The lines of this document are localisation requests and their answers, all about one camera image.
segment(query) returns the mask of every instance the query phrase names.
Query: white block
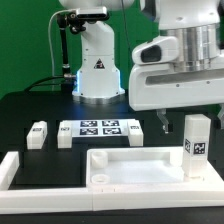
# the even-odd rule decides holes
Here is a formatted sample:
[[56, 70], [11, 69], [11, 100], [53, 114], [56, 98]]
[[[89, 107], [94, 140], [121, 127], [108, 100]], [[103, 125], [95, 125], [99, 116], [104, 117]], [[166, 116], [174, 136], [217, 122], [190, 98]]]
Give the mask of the white block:
[[58, 130], [58, 148], [72, 148], [72, 122], [62, 121]]
[[41, 149], [47, 136], [47, 123], [35, 122], [27, 135], [28, 149]]
[[188, 177], [203, 177], [207, 169], [210, 124], [202, 114], [185, 118], [182, 168]]
[[129, 120], [127, 126], [130, 146], [143, 146], [143, 132], [139, 121]]
[[8, 152], [0, 165], [0, 191], [9, 189], [18, 167], [18, 152]]

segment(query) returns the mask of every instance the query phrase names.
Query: bolt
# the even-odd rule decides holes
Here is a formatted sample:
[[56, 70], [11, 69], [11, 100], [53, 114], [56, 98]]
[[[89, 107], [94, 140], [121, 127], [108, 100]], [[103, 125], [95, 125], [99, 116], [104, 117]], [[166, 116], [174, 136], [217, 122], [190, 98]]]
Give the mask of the bolt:
[[75, 14], [71, 14], [71, 18], [74, 19], [75, 18]]

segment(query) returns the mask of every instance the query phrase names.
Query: tall white block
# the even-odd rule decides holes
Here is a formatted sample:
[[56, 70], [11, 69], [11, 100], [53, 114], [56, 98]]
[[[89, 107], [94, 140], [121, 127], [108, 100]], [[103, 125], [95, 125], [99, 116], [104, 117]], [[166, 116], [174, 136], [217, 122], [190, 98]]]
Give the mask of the tall white block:
[[143, 146], [143, 132], [139, 121], [129, 120], [127, 126], [130, 146]]
[[72, 122], [62, 121], [58, 130], [58, 148], [72, 148]]
[[210, 124], [202, 114], [185, 117], [182, 168], [188, 177], [203, 177], [207, 169]]
[[47, 136], [47, 123], [45, 121], [35, 122], [27, 135], [28, 149], [42, 149]]

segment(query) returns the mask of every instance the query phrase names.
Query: white cube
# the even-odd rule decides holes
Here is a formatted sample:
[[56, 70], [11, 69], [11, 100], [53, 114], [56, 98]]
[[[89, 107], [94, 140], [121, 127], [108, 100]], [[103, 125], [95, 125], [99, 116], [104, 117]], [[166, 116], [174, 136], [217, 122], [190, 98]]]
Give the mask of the white cube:
[[58, 148], [72, 148], [72, 123], [62, 121], [58, 130]]
[[127, 126], [130, 146], [143, 146], [143, 132], [139, 121], [129, 120]]
[[42, 149], [47, 136], [47, 123], [45, 121], [35, 122], [27, 135], [28, 149]]

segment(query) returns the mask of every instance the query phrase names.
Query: cable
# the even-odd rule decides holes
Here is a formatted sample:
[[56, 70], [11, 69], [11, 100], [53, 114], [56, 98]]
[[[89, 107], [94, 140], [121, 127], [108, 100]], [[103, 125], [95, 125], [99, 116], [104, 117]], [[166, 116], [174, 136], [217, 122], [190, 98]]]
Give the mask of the cable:
[[51, 19], [49, 21], [49, 25], [48, 25], [48, 41], [49, 41], [49, 47], [50, 47], [51, 65], [52, 65], [52, 76], [53, 77], [55, 76], [55, 58], [54, 58], [54, 50], [53, 50], [52, 36], [51, 36], [52, 23], [53, 23], [54, 18], [57, 16], [57, 14], [66, 13], [66, 12], [72, 12], [72, 11], [74, 11], [74, 9], [68, 9], [68, 10], [58, 11], [58, 12], [54, 13], [51, 16]]
[[41, 79], [39, 81], [34, 82], [32, 85], [28, 86], [26, 89], [24, 89], [24, 92], [29, 92], [35, 86], [41, 86], [41, 85], [51, 85], [51, 86], [54, 86], [54, 85], [58, 85], [58, 84], [41, 84], [41, 85], [39, 85], [39, 84], [42, 83], [42, 82], [55, 80], [55, 79], [63, 79], [63, 78], [64, 78], [64, 76], [54, 76], [54, 77], [51, 76], [51, 77], [47, 77], [47, 78]]
[[40, 87], [40, 86], [61, 86], [61, 83], [49, 83], [49, 84], [37, 84], [30, 87], [29, 91], [34, 87]]
[[131, 50], [131, 44], [130, 44], [128, 29], [127, 29], [127, 19], [126, 19], [125, 8], [124, 8], [124, 0], [121, 0], [121, 5], [122, 5], [122, 12], [123, 12], [123, 19], [124, 19], [124, 30], [125, 30], [125, 36], [126, 36], [126, 41], [127, 41], [127, 45], [128, 45], [128, 51], [131, 55], [132, 50]]

